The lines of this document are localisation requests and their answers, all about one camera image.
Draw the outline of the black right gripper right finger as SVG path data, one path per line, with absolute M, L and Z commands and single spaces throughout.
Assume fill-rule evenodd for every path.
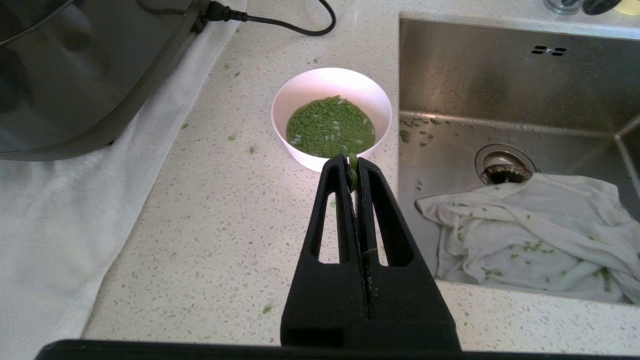
M 455 321 L 382 171 L 358 161 L 359 259 L 366 319 L 356 343 L 372 348 L 458 348 Z

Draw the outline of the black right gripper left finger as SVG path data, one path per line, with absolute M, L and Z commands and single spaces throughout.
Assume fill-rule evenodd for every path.
M 362 259 L 343 155 L 325 162 L 301 253 L 282 313 L 279 341 L 284 347 L 342 347 L 348 328 L 367 317 Z M 329 195 L 336 206 L 337 263 L 320 262 Z

